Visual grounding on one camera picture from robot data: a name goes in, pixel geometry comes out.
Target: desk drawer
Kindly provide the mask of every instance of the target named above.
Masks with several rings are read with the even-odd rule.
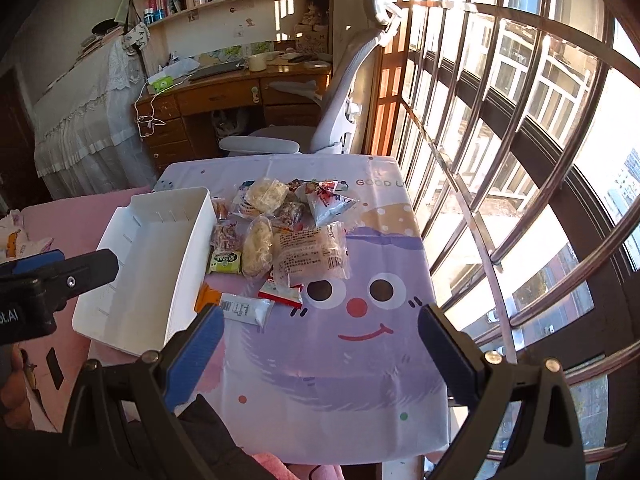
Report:
[[[180,117],[180,110],[175,102],[175,97],[172,95],[160,96],[154,101],[154,117],[167,121],[169,119],[175,119]],[[151,115],[151,104],[139,103],[138,112],[140,115]]]
[[[265,106],[264,121],[267,126],[318,126],[320,107],[316,104]]]
[[[269,83],[274,81],[286,81],[306,83],[307,81],[315,80],[316,86],[318,86],[317,92],[322,95],[329,84],[329,76],[327,74],[318,75],[288,75],[283,73],[281,76],[267,77],[260,79],[260,92],[262,93],[262,102],[266,105],[286,105],[295,103],[309,104],[312,101],[306,97],[302,97],[295,94],[287,94],[279,90],[269,88]]]
[[[142,139],[147,146],[158,146],[159,144],[187,140],[182,119],[171,119],[166,124],[156,124],[153,135],[149,135],[151,128],[147,127],[146,124],[140,124],[140,131],[144,136],[148,136]]]
[[[257,79],[231,81],[180,92],[178,106],[183,115],[199,114],[262,103]]]
[[[154,160],[156,168],[173,164],[174,162],[184,162],[185,160],[195,160],[193,150],[188,140],[180,142],[170,142],[159,146],[149,147],[149,152]]]

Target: green snack package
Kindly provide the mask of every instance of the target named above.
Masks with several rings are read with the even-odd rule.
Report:
[[[209,272],[226,272],[227,274],[240,274],[240,256],[236,251],[229,254],[212,254],[209,264]]]

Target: screw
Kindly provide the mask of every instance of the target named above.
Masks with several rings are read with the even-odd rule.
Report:
[[[84,366],[83,366],[83,368],[88,372],[93,372],[97,367],[98,367],[98,361],[96,361],[95,359],[89,359],[87,362],[84,363]]]
[[[547,359],[545,362],[546,369],[550,372],[559,372],[560,371],[560,363],[555,359]]]
[[[152,365],[153,363],[158,362],[158,359],[160,358],[160,354],[155,350],[147,350],[145,353],[141,355],[140,358],[142,359],[143,363]]]
[[[492,365],[499,365],[502,362],[502,356],[495,350],[485,352],[484,358],[488,363],[491,363]]]

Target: red cartoon nose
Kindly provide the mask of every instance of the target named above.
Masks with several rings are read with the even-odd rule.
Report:
[[[347,312],[351,317],[362,317],[367,313],[367,302],[362,298],[351,298],[347,303]]]

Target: pink cloth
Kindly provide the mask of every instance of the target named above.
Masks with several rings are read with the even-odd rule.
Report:
[[[344,480],[339,465],[300,465],[287,468],[278,457],[271,453],[258,453],[255,460],[278,480]]]
[[[148,187],[140,187],[30,206],[22,211],[24,227],[32,240],[53,237],[51,249],[60,249],[67,258],[79,256],[95,251],[117,207],[129,205],[133,195],[146,192]],[[75,307],[74,299],[55,315],[58,325],[55,333],[20,344],[27,351],[30,364],[35,366],[36,388],[47,416],[59,431],[76,377],[89,351],[90,341],[71,328]],[[47,363],[49,353],[52,368]],[[56,360],[64,377],[59,388],[52,377]]]

